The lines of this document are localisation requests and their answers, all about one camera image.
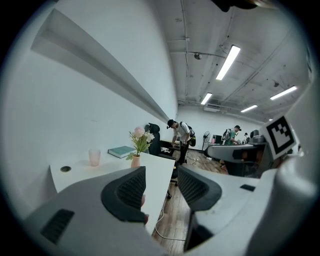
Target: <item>black pants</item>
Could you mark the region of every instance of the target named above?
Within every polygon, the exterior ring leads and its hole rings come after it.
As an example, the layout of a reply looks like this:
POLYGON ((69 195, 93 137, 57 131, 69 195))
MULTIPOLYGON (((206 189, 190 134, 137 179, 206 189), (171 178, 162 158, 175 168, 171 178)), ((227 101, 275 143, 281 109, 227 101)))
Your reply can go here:
POLYGON ((186 153, 188 151, 189 148, 189 141, 185 144, 183 144, 182 142, 180 142, 180 158, 178 160, 178 163, 180 165, 182 165, 185 162, 185 158, 186 158, 186 153))

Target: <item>ceiling light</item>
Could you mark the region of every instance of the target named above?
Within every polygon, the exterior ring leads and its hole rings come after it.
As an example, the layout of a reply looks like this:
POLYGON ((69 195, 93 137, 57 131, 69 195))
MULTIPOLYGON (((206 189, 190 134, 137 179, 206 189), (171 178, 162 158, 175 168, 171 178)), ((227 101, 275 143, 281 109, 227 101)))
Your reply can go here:
POLYGON ((279 97, 282 97, 283 95, 286 95, 286 94, 288 94, 288 93, 293 92, 293 91, 296 90, 296 89, 297 89, 296 86, 292 86, 292 87, 290 87, 289 89, 286 89, 286 90, 284 90, 283 92, 280 92, 280 93, 278 93, 277 95, 272 96, 270 99, 271 99, 271 100, 275 100, 275 99, 277 99, 277 98, 279 98, 279 97))
POLYGON ((207 93, 206 96, 204 97, 203 101, 201 102, 201 105, 206 104, 206 102, 210 99, 212 93, 207 93))
POLYGON ((251 106, 251 107, 248 107, 248 108, 242 110, 241 113, 247 112, 247 111, 252 110, 252 109, 254 109, 254 108, 256 108, 256 107, 258 107, 258 106, 257 106, 257 105, 253 105, 253 106, 251 106))
POLYGON ((223 64, 219 74, 216 77, 217 80, 222 80, 222 78, 224 78, 225 74, 230 69, 232 63, 235 61, 235 59, 236 59, 236 57, 237 57, 239 52, 240 52, 240 48, 239 47, 236 47, 234 45, 231 46, 229 54, 226 57, 225 62, 223 64))

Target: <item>standing fan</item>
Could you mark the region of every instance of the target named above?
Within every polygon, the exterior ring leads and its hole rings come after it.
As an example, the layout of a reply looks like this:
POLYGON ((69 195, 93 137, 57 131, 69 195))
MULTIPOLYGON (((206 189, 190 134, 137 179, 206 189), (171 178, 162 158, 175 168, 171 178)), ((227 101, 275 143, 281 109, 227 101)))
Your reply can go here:
POLYGON ((210 131, 206 131, 206 132, 204 133, 204 135, 203 135, 202 150, 204 150, 204 145, 205 145, 205 143, 208 143, 208 142, 209 142, 210 137, 211 137, 210 131))

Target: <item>air conditioner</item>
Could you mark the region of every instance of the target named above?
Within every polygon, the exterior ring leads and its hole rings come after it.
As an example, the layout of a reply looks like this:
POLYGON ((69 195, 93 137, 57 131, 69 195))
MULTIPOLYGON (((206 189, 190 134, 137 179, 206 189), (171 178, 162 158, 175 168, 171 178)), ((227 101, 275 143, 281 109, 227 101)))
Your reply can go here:
POLYGON ((221 110, 220 106, 207 104, 204 106, 204 111, 210 111, 210 112, 219 112, 221 110))

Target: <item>ceiling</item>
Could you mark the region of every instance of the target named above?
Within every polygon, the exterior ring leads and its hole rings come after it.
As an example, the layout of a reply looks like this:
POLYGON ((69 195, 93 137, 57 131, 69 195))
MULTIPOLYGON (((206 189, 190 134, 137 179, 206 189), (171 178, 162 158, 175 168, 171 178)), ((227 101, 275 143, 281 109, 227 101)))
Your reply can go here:
POLYGON ((154 2, 180 105, 199 105, 212 93, 208 103, 221 112, 266 122, 286 112, 308 84, 306 46, 279 10, 232 7, 222 12, 210 0, 154 2), (216 80, 231 45, 241 50, 225 77, 216 80), (202 59, 194 58, 196 52, 203 53, 202 59), (293 85, 296 91, 270 99, 293 85), (258 107, 240 113, 252 105, 258 107))

